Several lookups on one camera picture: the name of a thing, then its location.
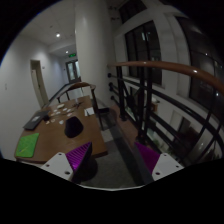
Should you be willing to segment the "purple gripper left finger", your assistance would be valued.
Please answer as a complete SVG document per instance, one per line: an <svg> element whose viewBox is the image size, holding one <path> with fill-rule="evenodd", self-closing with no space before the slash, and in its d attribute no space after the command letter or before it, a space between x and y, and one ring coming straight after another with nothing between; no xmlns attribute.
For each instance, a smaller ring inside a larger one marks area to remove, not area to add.
<svg viewBox="0 0 224 224"><path fill-rule="evenodd" d="M89 160L91 154L92 143L88 142L68 153L58 152L42 166L42 169L70 181Z"/></svg>

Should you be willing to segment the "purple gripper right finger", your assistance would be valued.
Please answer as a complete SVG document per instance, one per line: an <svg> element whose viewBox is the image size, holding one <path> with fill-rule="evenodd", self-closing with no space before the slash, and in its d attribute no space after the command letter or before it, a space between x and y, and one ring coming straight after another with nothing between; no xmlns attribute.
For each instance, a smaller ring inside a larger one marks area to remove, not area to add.
<svg viewBox="0 0 224 224"><path fill-rule="evenodd" d="M134 153L144 181L148 181L149 179L157 181L183 169L183 166L169 154L159 154L139 142L135 143Z"/></svg>

